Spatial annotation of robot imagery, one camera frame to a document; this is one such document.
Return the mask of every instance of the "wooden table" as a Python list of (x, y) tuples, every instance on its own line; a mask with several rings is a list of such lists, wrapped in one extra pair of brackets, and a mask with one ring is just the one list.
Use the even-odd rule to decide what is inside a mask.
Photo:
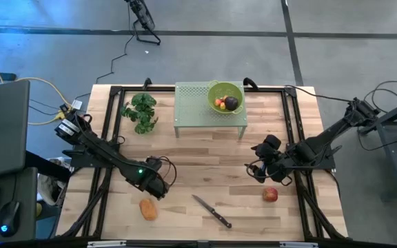
[[(111, 85), (94, 85), (88, 105), (93, 116), (92, 129), (100, 134)], [(314, 92), (312, 87), (305, 90)], [(298, 92), (298, 103), (305, 136), (323, 131), (316, 98)], [(301, 218), (295, 184), (288, 187), (266, 180), (264, 184), (250, 178), (244, 163), (256, 159), (251, 146), (262, 142), (267, 134), (279, 137), (284, 148), (287, 143), (283, 106), (279, 94), (246, 93), (248, 126), (242, 140), (233, 128), (185, 128), (180, 138), (174, 134), (174, 93), (152, 92), (157, 100), (159, 122), (150, 134), (134, 133), (135, 123), (122, 118), (120, 135), (125, 143), (120, 152), (128, 158), (143, 160), (146, 156), (168, 156), (176, 164), (178, 177), (166, 197), (155, 200), (159, 217), (143, 219), (139, 201), (149, 195), (133, 188), (114, 170), (105, 213), (102, 239), (141, 240), (303, 240)], [(126, 94), (125, 102), (133, 93)], [(116, 113), (117, 100), (112, 111)], [(167, 166), (160, 173), (164, 175)], [(69, 182), (57, 234), (68, 230), (86, 206), (93, 169), (81, 169)], [(170, 182), (173, 173), (166, 177)], [(335, 182), (324, 171), (314, 171), (314, 184), (320, 208), (337, 230), (347, 235), (343, 211)], [(262, 189), (277, 188), (275, 203), (262, 200)], [(192, 197), (196, 194), (224, 216), (233, 228), (227, 229), (200, 206)], [(315, 234), (313, 215), (307, 206), (309, 223)], [(90, 233), (96, 225), (98, 207)]]

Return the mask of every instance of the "knife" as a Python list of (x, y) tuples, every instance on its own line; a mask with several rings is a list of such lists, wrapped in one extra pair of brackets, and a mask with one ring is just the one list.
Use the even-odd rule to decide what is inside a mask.
[(212, 215), (214, 215), (219, 221), (221, 221), (227, 228), (231, 228), (232, 224), (227, 222), (224, 217), (222, 217), (220, 214), (218, 214), (215, 209), (211, 206), (209, 206), (207, 203), (205, 203), (204, 200), (202, 200), (200, 197), (196, 196), (196, 195), (192, 195), (192, 197), (194, 197), (194, 199), (196, 199), (198, 201), (198, 203), (200, 203), (202, 206), (204, 206), (208, 211), (211, 212)]

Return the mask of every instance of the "green bowl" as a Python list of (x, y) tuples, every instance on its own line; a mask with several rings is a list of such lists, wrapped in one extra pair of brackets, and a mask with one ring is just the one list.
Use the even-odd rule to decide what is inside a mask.
[[(207, 93), (207, 101), (211, 108), (221, 114), (239, 114), (243, 110), (243, 93), (242, 87), (233, 83), (218, 82), (217, 80), (211, 81), (208, 85), (209, 92)], [(223, 98), (224, 96), (232, 96), (238, 100), (238, 107), (233, 110), (222, 110), (220, 106), (215, 106), (216, 99)]]

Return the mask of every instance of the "gray floor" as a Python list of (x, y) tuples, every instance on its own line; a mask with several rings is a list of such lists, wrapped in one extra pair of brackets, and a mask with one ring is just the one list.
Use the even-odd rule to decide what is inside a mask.
[[(397, 0), (287, 2), (295, 32), (397, 33)], [(157, 30), (285, 31), (279, 0), (147, 0), (147, 4)], [(0, 0), (0, 26), (126, 30), (128, 17), (122, 0)], [(72, 100), (89, 92), (96, 77), (109, 71), (110, 60), (122, 53), (128, 39), (0, 34), (0, 71), (53, 81)], [(154, 83), (239, 81), (248, 76), (261, 85), (295, 84), (287, 38), (161, 39), (160, 47), (131, 41), (128, 56), (114, 64), (116, 73), (99, 83), (142, 83), (146, 77)], [(363, 98), (381, 81), (397, 80), (397, 39), (295, 42), (304, 85), (314, 86), (319, 94)], [(397, 85), (388, 88), (397, 92)], [(382, 108), (389, 110), (397, 105), (396, 98), (381, 95), (376, 100)], [(31, 98), (51, 105), (61, 103), (50, 87), (37, 82), (32, 82)], [(325, 127), (344, 113), (343, 103), (324, 99), (318, 103)], [(48, 117), (33, 110), (29, 113), (30, 121), (46, 121)], [(30, 126), (28, 149), (43, 157), (60, 156), (61, 150), (70, 146), (55, 136), (55, 125)], [(380, 145), (373, 134), (364, 143), (368, 147)], [(354, 130), (334, 145), (343, 146), (335, 159), (350, 237), (397, 244), (397, 202), (382, 203), (379, 198), (393, 189), (384, 152), (361, 149)]]

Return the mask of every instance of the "leafy plant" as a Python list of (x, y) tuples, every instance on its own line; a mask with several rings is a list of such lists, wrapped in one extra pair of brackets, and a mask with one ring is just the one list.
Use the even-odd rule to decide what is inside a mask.
[(154, 117), (154, 107), (157, 101), (147, 93), (138, 93), (131, 99), (131, 105), (134, 109), (128, 107), (130, 103), (126, 103), (121, 110), (124, 117), (130, 118), (132, 122), (139, 120), (134, 131), (138, 134), (151, 132), (158, 121), (158, 117), (151, 122)]

